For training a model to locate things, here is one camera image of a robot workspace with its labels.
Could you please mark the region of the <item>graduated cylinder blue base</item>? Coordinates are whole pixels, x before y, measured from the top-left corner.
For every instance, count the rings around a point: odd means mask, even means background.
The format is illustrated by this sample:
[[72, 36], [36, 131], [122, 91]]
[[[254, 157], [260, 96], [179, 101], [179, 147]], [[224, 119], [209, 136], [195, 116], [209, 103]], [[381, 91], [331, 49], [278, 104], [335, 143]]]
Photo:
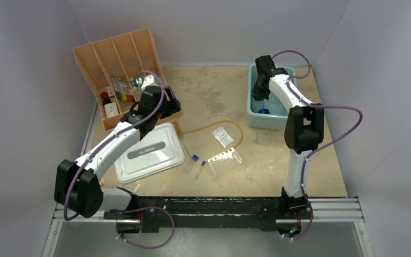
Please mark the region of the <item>graduated cylinder blue base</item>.
[[270, 111], [266, 108], [260, 109], [258, 112], [258, 114], [270, 114]]

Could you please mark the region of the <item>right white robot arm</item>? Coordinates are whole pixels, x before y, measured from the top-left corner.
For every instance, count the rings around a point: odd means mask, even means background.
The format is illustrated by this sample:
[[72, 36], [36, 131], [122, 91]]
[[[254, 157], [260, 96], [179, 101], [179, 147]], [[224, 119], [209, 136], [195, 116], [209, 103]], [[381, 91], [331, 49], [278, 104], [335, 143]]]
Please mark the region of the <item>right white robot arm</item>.
[[284, 141], [290, 149], [290, 163], [285, 186], [282, 188], [279, 211], [287, 218], [300, 209], [308, 208], [307, 177], [310, 159], [324, 139], [324, 110], [315, 107], [294, 85], [297, 78], [277, 67], [269, 55], [255, 60], [257, 79], [251, 95], [255, 100], [275, 96], [288, 111]]

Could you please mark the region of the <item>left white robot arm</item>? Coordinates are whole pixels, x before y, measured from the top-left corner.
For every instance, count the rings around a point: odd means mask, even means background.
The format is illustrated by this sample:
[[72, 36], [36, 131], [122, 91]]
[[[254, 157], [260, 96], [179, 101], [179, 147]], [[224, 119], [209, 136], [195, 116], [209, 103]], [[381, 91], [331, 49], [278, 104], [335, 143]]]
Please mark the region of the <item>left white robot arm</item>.
[[117, 211], [131, 219], [138, 213], [133, 194], [121, 188], [103, 190], [99, 185], [108, 168], [124, 152], [151, 133], [156, 124], [181, 110], [169, 86], [155, 73], [143, 70], [137, 75], [141, 98], [124, 114], [116, 127], [74, 161], [63, 160], [57, 167], [54, 200], [63, 205], [63, 218], [90, 218], [100, 210]]

